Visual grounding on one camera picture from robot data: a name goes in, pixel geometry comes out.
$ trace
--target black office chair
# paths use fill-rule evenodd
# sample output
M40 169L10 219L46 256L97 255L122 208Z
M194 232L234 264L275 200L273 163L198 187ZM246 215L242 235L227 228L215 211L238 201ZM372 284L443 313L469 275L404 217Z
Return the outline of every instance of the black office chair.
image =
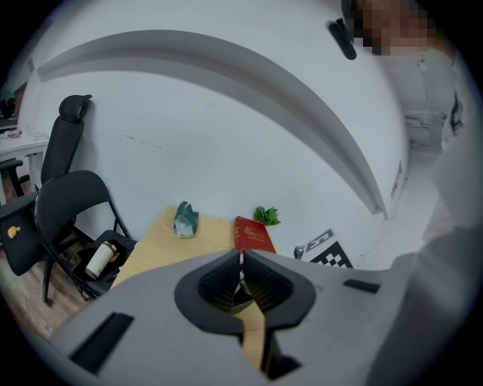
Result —
M84 130L82 117L91 97L91 95L72 95L60 104L60 116L54 122L42 165L42 184L69 172L75 150ZM36 198L37 192L34 191L0 206L0 232L5 255L11 270L18 276L27 272L46 255L33 219L33 206ZM73 224L74 219L69 224L70 226L62 234L59 234L59 238L56 240L58 247L60 242L71 233ZM20 231L13 239L8 237L8 229L11 226L20 227ZM72 240L70 244L64 244L62 249L65 250L74 242ZM48 265L46 265L45 275L48 274L48 269Z
M104 268L98 280L93 280L84 273L88 261L81 262L80 267L70 271L69 267L59 257L55 242L59 232L63 230L72 217L95 205L104 203L109 203L114 214L114 229L113 231L105 231L94 242L93 247L97 248L103 241L110 241L122 252L122 255L113 263L108 263L110 266ZM49 254L48 262L50 264L58 263L83 296L84 293L87 293L90 297L95 298L109 290L116 272L119 271L118 268L125 263L129 254L134 250L135 241L131 239L128 230L121 221L106 185L97 174L91 171L71 172L65 176L52 179L42 186L35 202L34 216L38 233L42 237L44 247ZM117 225L121 227L125 237L115 233ZM44 277L44 288L46 289L48 289L49 278L50 274Z

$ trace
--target chessboard pattern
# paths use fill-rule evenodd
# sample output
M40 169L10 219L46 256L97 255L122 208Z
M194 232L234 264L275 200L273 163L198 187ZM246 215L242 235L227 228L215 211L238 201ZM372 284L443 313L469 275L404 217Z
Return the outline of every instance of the chessboard pattern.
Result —
M354 268L339 242L335 242L324 252L310 261L329 267Z

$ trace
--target black folding chair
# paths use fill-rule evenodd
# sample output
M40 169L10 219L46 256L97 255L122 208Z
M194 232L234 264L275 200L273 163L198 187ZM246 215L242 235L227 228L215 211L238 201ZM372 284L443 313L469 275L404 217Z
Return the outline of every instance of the black folding chair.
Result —
M86 112L91 97L91 95L71 95L60 104L60 116L52 127L51 138L49 139L42 165L42 184L69 172L84 130L82 117ZM14 173L14 168L21 163L22 161L7 161L0 164L0 169L5 167L6 170L10 170L9 173ZM33 207L37 198L37 192L34 191L23 195L19 191L17 194L19 198L0 206L0 232L8 264L11 270L17 276L20 276L27 272L35 263L42 260L46 255L46 251L37 234L33 219ZM58 238L55 240L57 247L62 245L61 249L65 250L75 243L75 240L69 240L69 242L61 244L70 235L74 223L75 221L72 218L64 232L59 233ZM20 227L20 232L14 239L8 237L8 229L11 226ZM48 265L46 265L45 275L48 274Z
M134 248L134 242L131 240L128 230L124 226L119 214L117 213L112 199L109 195L103 180L96 174L88 170L78 170L68 173L56 179L52 179L42 186L35 202L35 223L38 233L42 238L44 248L48 251L49 274L44 277L44 301L47 299L48 281L50 280L50 270L54 262L69 275L80 293L84 296L87 293L90 297L99 296L99 290L96 290L89 280L83 279L80 275L74 274L63 260L59 257L59 252L54 244L57 235L62 231L63 227L75 216L85 210L98 204L109 203L112 213L114 214L114 229L117 225L128 238L131 243L130 250Z

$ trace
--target chair backrest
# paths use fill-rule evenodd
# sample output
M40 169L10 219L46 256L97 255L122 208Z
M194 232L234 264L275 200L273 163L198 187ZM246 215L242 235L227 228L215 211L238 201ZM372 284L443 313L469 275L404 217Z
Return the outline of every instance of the chair backrest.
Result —
M96 173L71 172L42 186L35 201L35 223L40 235L51 244L73 217L105 202L111 204L111 198L106 184Z
M71 95L62 101L45 152L40 180L47 181L69 172L75 150L84 130L84 115L91 95Z

